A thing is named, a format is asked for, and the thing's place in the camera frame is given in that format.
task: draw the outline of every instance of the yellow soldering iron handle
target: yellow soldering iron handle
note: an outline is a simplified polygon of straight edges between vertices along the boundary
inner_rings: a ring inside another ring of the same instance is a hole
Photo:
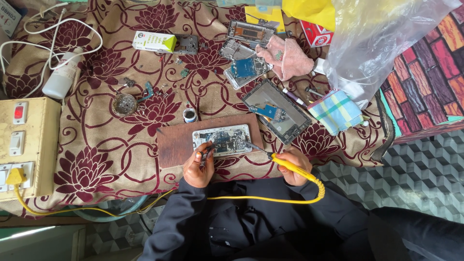
[[[291,170],[293,172],[296,172],[296,173],[302,175],[303,177],[307,178],[311,182],[314,182],[319,187],[319,194],[318,194],[319,199],[324,197],[325,187],[324,187],[324,184],[322,184],[322,182],[319,179],[317,179],[313,174],[308,173],[304,169],[302,169],[302,168],[296,166],[295,164],[291,163],[290,161],[277,158],[276,154],[277,153],[273,153],[271,155],[271,158],[272,158],[273,162],[275,162],[275,163],[277,163],[277,164],[279,164],[281,166],[286,167],[288,170]]]

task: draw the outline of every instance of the checkered cloth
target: checkered cloth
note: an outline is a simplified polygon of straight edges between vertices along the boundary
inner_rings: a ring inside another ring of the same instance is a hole
[[[311,103],[308,111],[333,136],[364,120],[359,107],[343,91],[330,91]]]

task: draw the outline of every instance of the red and white box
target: red and white box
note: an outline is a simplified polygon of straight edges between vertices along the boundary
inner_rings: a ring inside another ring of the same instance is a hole
[[[304,35],[306,36],[306,40],[310,47],[328,46],[332,41],[334,32],[329,31],[320,25],[312,24],[303,20],[300,20],[300,25],[303,28]]]

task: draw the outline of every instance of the purple screwdriver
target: purple screwdriver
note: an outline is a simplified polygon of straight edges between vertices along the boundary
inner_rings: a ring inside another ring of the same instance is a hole
[[[294,93],[292,93],[291,91],[287,90],[287,88],[284,88],[282,90],[283,93],[287,94],[290,98],[292,98],[294,101],[296,101],[296,103],[304,106],[304,107],[308,107],[306,105],[306,103],[304,103],[304,101],[300,98],[298,98]]]

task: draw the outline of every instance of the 3d cube pattern floor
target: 3d cube pattern floor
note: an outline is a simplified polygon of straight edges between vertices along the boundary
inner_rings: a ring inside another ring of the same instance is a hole
[[[340,186],[366,208],[413,209],[464,223],[464,130],[425,138],[388,149],[384,167],[354,168],[329,163],[315,168],[323,180]],[[164,206],[143,214],[150,229]],[[149,233],[139,215],[92,224],[86,256],[141,247]]]

